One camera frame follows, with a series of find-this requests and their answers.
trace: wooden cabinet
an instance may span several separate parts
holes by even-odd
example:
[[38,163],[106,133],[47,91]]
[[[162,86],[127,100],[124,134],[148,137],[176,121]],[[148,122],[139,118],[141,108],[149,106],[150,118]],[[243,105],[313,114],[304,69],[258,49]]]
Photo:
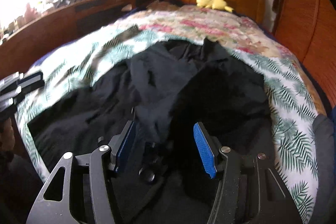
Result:
[[36,19],[0,45],[0,79],[25,72],[53,49],[107,25],[131,0],[85,0]]
[[330,0],[281,0],[273,30],[336,105],[336,11]]

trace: stuffed animal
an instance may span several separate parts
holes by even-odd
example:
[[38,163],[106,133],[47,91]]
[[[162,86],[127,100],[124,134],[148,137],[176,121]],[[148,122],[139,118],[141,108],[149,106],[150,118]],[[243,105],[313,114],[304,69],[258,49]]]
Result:
[[233,8],[227,6],[225,0],[196,0],[197,7],[205,7],[216,10],[225,10],[232,13]]

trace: wooden desk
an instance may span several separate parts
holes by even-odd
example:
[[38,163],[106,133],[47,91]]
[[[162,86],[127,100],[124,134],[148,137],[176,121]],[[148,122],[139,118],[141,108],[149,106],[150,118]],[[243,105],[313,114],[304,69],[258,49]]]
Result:
[[53,49],[113,22],[131,0],[83,0],[28,23],[0,46],[0,79],[26,72]]

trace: silver bolt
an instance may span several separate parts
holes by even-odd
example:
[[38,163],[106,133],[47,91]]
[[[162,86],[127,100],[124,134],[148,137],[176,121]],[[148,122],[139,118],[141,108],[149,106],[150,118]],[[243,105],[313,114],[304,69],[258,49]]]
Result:
[[258,158],[260,158],[261,160],[265,160],[267,157],[264,153],[259,153]]
[[110,147],[108,145],[102,145],[100,148],[99,148],[99,151],[101,152],[105,152],[109,149]]
[[231,148],[228,146],[222,146],[220,149],[223,153],[229,153],[231,151]]
[[66,152],[64,155],[63,155],[63,158],[65,158],[66,160],[70,159],[72,157],[72,153],[71,152]]

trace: bed sheet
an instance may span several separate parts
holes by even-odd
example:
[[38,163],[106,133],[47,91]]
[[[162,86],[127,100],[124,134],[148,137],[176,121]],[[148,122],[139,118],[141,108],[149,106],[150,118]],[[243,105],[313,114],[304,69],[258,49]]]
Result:
[[[142,31],[120,44],[111,42],[134,24]],[[43,71],[46,86],[26,97],[18,107],[16,120],[41,179],[45,181],[49,172],[29,132],[27,123],[30,120],[69,91],[93,85],[118,61],[130,58],[157,41],[186,39],[202,44],[205,37],[219,41],[231,55],[264,75],[273,120],[275,166],[290,190],[303,222],[307,223],[318,188],[312,131],[313,120],[323,112],[318,96],[314,96],[313,87],[307,84],[295,56],[266,37],[252,20],[191,6],[174,12],[144,11],[118,20],[56,50],[41,65],[30,69],[29,73]]]

